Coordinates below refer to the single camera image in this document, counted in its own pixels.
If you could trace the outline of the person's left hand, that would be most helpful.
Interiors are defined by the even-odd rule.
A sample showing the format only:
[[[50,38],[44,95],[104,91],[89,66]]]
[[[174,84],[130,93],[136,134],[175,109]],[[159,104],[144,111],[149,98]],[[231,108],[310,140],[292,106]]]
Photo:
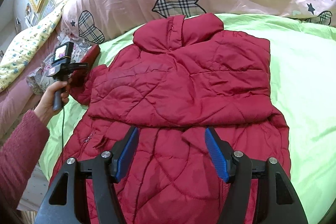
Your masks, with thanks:
[[[60,110],[53,110],[54,96],[57,91],[63,89],[63,92],[60,94],[60,98],[62,99],[63,105],[68,104],[71,81],[71,78],[68,81],[57,81],[50,85],[43,94],[40,102],[34,110],[34,113],[45,126],[48,125],[53,116],[60,112]]]

